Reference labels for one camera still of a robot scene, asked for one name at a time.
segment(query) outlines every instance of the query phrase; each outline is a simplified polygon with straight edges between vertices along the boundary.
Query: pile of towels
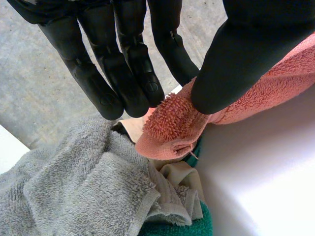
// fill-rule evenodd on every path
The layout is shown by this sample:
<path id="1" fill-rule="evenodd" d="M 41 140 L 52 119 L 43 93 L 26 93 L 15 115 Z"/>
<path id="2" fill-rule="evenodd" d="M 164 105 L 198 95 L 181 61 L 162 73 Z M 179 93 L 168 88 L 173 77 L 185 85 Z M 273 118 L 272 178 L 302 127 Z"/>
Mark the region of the pile of towels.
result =
<path id="1" fill-rule="evenodd" d="M 150 162 L 128 136 L 96 115 L 25 154 L 0 176 L 0 235 L 211 236 L 198 172 Z"/>
<path id="2" fill-rule="evenodd" d="M 292 99 L 315 83 L 314 65 L 312 34 L 216 114 L 192 106 L 192 80 L 144 118 L 79 122 L 0 176 L 0 235 L 211 236 L 193 168 L 203 129 Z"/>

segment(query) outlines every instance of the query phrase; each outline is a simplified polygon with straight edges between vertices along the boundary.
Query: robotic hand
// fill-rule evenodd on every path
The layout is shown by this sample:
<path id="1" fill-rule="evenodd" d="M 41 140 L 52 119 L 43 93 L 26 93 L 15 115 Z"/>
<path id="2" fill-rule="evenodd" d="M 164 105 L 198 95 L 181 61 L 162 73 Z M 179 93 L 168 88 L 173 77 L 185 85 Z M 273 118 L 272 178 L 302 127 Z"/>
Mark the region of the robotic hand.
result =
<path id="1" fill-rule="evenodd" d="M 110 120 L 124 109 L 141 117 L 156 107 L 164 92 L 143 42 L 146 0 L 8 0 L 28 22 L 38 24 L 56 48 L 73 78 Z M 182 0 L 149 0 L 155 43 L 180 84 L 199 70 L 190 60 L 176 29 Z M 113 90 L 92 63 L 82 42 L 79 24 Z M 121 45 L 116 42 L 115 26 Z"/>
<path id="2" fill-rule="evenodd" d="M 8 0 L 39 24 L 74 79 L 106 119 L 124 111 L 143 116 L 164 98 L 143 42 L 146 0 Z M 175 79 L 197 76 L 192 102 L 204 114 L 239 99 L 274 64 L 315 30 L 315 0 L 223 0 L 227 21 L 219 28 L 201 71 L 176 29 L 182 0 L 148 0 L 156 46 Z M 86 32 L 107 85 L 91 62 L 77 20 Z M 116 43 L 115 22 L 123 53 Z"/>

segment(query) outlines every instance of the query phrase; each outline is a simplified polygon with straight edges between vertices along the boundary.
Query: gray towel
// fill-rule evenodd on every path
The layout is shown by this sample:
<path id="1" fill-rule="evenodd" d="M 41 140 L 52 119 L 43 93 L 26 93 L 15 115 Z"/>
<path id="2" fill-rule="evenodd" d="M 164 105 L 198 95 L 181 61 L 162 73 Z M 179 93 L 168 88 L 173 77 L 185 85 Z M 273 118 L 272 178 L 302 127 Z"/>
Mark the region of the gray towel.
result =
<path id="1" fill-rule="evenodd" d="M 196 190 L 173 187 L 97 115 L 0 176 L 1 236 L 136 236 L 144 221 L 191 225 Z"/>

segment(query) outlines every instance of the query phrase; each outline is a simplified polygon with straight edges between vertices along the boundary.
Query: pink towel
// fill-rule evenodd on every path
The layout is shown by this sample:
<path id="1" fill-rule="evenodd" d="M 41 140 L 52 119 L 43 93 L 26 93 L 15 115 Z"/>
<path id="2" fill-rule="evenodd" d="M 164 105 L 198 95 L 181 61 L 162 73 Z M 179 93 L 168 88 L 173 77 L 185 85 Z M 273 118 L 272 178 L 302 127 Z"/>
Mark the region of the pink towel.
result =
<path id="1" fill-rule="evenodd" d="M 147 158 L 177 159 L 193 149 L 206 124 L 229 124 L 278 106 L 315 83 L 313 33 L 274 65 L 238 101 L 213 114 L 203 115 L 192 105 L 194 80 L 171 94 L 148 118 L 135 148 Z"/>

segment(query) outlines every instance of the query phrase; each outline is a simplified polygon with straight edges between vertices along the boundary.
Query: gray concrete floor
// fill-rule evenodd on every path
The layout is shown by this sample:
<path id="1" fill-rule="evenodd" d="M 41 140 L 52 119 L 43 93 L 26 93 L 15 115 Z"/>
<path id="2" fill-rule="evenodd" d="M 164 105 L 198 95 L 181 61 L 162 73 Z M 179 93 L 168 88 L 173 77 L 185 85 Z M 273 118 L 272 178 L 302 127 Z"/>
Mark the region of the gray concrete floor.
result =
<path id="1" fill-rule="evenodd" d="M 225 19 L 221 0 L 183 1 L 178 32 L 198 67 Z M 149 13 L 143 34 L 156 74 L 170 92 L 177 82 L 154 45 Z M 84 33 L 83 38 L 96 64 Z M 5 0 L 0 0 L 0 68 L 0 124 L 29 148 L 55 142 L 75 120 L 96 112 L 39 28 Z"/>

